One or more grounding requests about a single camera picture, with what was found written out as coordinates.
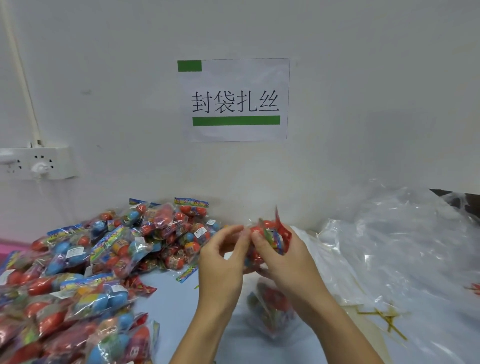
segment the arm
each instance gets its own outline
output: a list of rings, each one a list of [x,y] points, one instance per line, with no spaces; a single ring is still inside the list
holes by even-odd
[[[238,237],[242,229],[242,225],[224,228],[201,249],[197,311],[170,364],[212,364],[240,297],[243,261],[250,243],[249,229],[243,230]],[[225,260],[223,253],[228,250],[227,245],[232,239],[238,241],[234,244],[232,256]]]
[[[259,273],[273,279],[300,318],[315,332],[329,364],[381,364],[380,356],[328,292],[305,243],[292,232],[281,256],[257,232],[253,244],[268,266]]]

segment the person's left hand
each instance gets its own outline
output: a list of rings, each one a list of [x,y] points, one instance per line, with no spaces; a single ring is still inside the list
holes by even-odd
[[[236,236],[238,239],[231,257],[224,259],[224,245],[231,244]],[[250,229],[233,225],[217,232],[200,250],[198,310],[215,310],[230,319],[240,297],[249,244]]]

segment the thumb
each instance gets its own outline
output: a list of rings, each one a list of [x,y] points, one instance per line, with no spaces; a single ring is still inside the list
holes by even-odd
[[[245,260],[245,255],[247,255],[248,247],[250,246],[250,229],[246,228],[240,234],[235,248],[233,248],[233,253],[231,258],[241,260],[242,264]]]
[[[253,245],[255,245],[255,248],[258,251],[258,254],[260,254],[262,259],[269,267],[272,267],[275,264],[275,260],[280,257],[278,253],[273,250],[272,246],[258,231],[253,232],[252,241]]]

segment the green stripe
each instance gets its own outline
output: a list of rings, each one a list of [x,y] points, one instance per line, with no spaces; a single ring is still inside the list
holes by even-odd
[[[177,61],[179,72],[201,72],[202,61]]]
[[[192,118],[193,126],[219,125],[280,125],[280,115],[262,116],[205,116]]]

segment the forearm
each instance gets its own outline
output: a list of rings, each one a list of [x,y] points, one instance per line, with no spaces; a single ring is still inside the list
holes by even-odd
[[[382,364],[383,361],[345,310],[330,295],[312,305],[307,322],[329,364]]]
[[[170,364],[212,364],[230,316],[197,309]]]

